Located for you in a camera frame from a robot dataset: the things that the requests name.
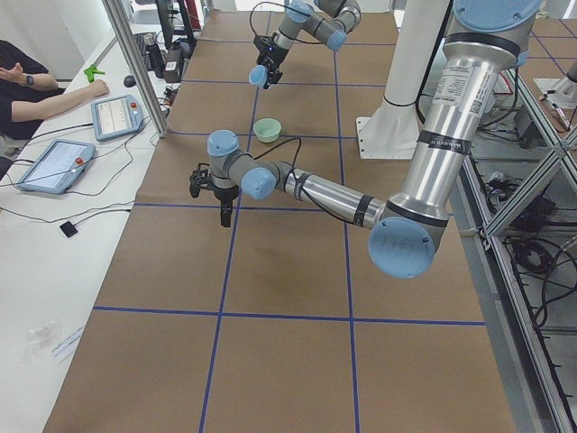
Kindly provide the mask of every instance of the black shirt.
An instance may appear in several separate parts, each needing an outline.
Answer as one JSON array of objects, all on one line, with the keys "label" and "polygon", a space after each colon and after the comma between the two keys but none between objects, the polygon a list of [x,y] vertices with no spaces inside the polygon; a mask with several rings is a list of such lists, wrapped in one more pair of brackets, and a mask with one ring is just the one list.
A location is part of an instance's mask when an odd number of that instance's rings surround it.
[{"label": "black shirt", "polygon": [[[48,73],[48,70],[39,62],[18,50],[12,43],[0,40],[0,66],[5,69],[12,69],[16,62],[20,62],[26,74]],[[62,93],[61,89],[39,92],[33,88],[24,88],[16,83],[0,79],[0,133],[16,140],[32,138],[42,120],[13,122],[12,102],[40,102],[47,97],[54,97],[60,93]]]}]

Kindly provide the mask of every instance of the hand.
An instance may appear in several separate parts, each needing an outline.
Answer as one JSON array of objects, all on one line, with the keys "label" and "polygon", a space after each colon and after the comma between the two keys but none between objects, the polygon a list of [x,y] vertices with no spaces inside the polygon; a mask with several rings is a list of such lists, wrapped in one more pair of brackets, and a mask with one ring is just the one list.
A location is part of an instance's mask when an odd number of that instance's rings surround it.
[{"label": "hand", "polygon": [[86,86],[87,92],[92,97],[101,97],[102,95],[108,95],[110,89],[102,79],[97,79]]},{"label": "hand", "polygon": [[24,74],[24,69],[18,62],[16,62],[12,69],[0,68],[0,79],[19,84],[21,86],[26,84],[26,75]]}]

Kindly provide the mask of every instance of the white desk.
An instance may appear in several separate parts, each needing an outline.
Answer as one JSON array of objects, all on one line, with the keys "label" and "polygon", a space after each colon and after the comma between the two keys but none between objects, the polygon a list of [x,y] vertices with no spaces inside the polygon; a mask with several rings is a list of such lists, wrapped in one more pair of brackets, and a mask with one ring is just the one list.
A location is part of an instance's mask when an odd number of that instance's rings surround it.
[{"label": "white desk", "polygon": [[[151,30],[150,26],[134,27],[134,32],[148,30]],[[83,69],[95,61],[113,36],[111,31],[87,60]],[[125,88],[123,85],[123,79],[129,70],[118,44],[108,52],[98,68],[106,73],[97,77],[106,81],[110,87],[110,96],[132,94],[142,102],[137,87]],[[70,84],[69,90],[87,84],[82,70]],[[157,95],[162,96],[166,82],[155,78],[152,73],[150,75]],[[142,110],[144,116],[148,116],[144,106]],[[90,122],[90,104],[85,104],[44,122],[37,134]],[[96,156],[118,147],[128,138],[125,136],[98,143],[92,128],[71,130],[32,141],[19,158],[35,160],[56,137],[94,143],[97,148]],[[0,187],[0,207],[52,220],[93,207],[130,202],[134,199],[151,160],[155,138],[155,128],[152,123],[148,123],[140,134],[128,143],[128,149],[134,158],[132,164],[96,197],[75,194],[38,195],[3,186]],[[72,189],[98,192],[129,160],[130,156],[121,148],[93,161]],[[26,166],[14,165],[8,174],[13,181],[17,181],[25,170]],[[7,177],[2,181],[2,184],[6,183]],[[81,218],[82,216],[77,216],[70,220],[75,223]],[[58,363],[49,349],[36,359],[26,362],[24,346],[27,331],[55,319],[58,321],[62,340],[85,325],[127,218],[127,212],[94,216],[81,224],[78,233],[68,239],[59,229],[61,222],[35,222],[0,210],[0,242],[3,246],[0,249],[0,431],[42,431],[72,356]]]}]

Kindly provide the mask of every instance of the light blue joint cap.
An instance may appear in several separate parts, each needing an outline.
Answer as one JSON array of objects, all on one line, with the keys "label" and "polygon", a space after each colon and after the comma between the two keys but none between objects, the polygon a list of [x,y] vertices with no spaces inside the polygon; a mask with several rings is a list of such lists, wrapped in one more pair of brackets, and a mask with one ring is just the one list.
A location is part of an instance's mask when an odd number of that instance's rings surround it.
[{"label": "light blue joint cap", "polygon": [[419,223],[391,216],[372,228],[369,256],[388,275],[413,278],[431,265],[435,258],[435,245]]},{"label": "light blue joint cap", "polygon": [[270,170],[257,167],[246,172],[241,180],[243,192],[255,200],[264,200],[274,190],[277,180]]},{"label": "light blue joint cap", "polygon": [[337,30],[328,38],[326,46],[334,52],[337,52],[343,46],[344,41],[346,41],[346,33],[342,30]]},{"label": "light blue joint cap", "polygon": [[305,2],[301,2],[300,0],[292,0],[288,7],[296,9],[295,11],[287,9],[288,18],[290,18],[295,23],[306,23],[312,11],[312,8],[309,5],[307,5]]},{"label": "light blue joint cap", "polygon": [[514,29],[531,18],[541,0],[454,0],[454,16],[475,32],[494,33]]},{"label": "light blue joint cap", "polygon": [[210,156],[225,156],[238,149],[238,137],[232,131],[221,129],[208,135],[206,151]]},{"label": "light blue joint cap", "polygon": [[515,64],[515,67],[518,68],[519,66],[523,66],[525,63],[527,63],[528,57],[529,57],[529,50],[521,52],[519,54],[519,57],[517,58],[517,63]]},{"label": "light blue joint cap", "polygon": [[264,66],[256,65],[249,74],[249,83],[257,88],[264,88],[264,85],[267,84],[268,75],[269,72]]}]

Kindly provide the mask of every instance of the person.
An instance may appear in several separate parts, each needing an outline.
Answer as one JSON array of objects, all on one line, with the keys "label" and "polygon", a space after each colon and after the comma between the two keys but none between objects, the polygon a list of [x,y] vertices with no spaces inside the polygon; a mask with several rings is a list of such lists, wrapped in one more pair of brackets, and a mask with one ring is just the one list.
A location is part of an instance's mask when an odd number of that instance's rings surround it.
[{"label": "person", "polygon": [[99,79],[63,93],[44,66],[12,43],[0,40],[0,134],[15,140],[30,139],[43,120],[108,92],[106,83]]}]

